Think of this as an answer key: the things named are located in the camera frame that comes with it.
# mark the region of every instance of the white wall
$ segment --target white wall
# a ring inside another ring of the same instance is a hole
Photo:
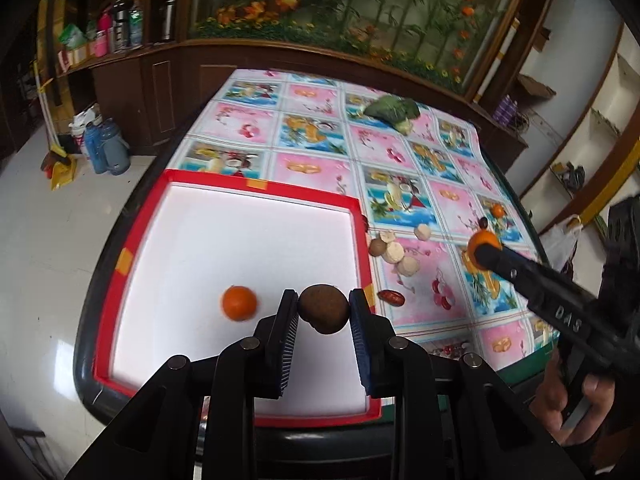
[[[620,16],[609,0],[553,0],[545,27],[551,30],[549,41],[540,53],[532,49],[521,72],[557,92],[533,109],[564,139],[606,69]],[[524,190],[556,150],[553,143],[532,139],[536,135],[532,130],[525,139],[536,146],[544,144],[545,149],[525,150],[507,172],[516,192]]]

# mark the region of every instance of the plastic bottle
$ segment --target plastic bottle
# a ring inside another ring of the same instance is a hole
[[[100,150],[107,161],[107,169],[112,175],[120,175],[131,165],[127,149],[129,145],[120,135],[118,125],[109,118],[100,129]]]
[[[100,128],[89,122],[84,130],[84,145],[89,153],[89,160],[97,174],[107,171],[107,159],[102,150]]]
[[[129,30],[131,46],[142,45],[142,11],[137,7],[129,13]]]

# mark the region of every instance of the round brown nut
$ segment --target round brown nut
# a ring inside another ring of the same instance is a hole
[[[382,256],[386,251],[386,242],[380,238],[373,238],[369,244],[369,254],[371,256]]]
[[[316,332],[335,334],[349,320],[349,302],[333,285],[308,286],[298,298],[298,315]]]

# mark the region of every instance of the human hand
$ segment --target human hand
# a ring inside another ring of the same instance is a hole
[[[567,404],[567,392],[560,375],[558,350],[546,364],[545,378],[536,390],[529,409],[561,446],[575,446],[589,440],[600,427],[613,405],[615,383],[606,377],[587,375],[582,392],[591,403],[589,411],[572,430],[561,430],[562,410]]]

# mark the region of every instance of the small orange fruit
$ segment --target small orange fruit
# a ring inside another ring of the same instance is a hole
[[[504,208],[502,204],[495,203],[491,206],[491,215],[494,218],[502,218],[504,216]]]
[[[476,260],[476,249],[482,244],[489,244],[497,249],[501,249],[502,246],[498,241],[498,237],[487,229],[480,229],[479,231],[476,231],[471,238],[469,238],[469,241],[466,244],[466,255],[469,260],[471,260],[471,263],[479,270],[488,270],[478,264],[478,261]]]
[[[258,299],[254,292],[241,285],[230,286],[220,299],[220,306],[226,316],[233,321],[244,321],[254,316]]]

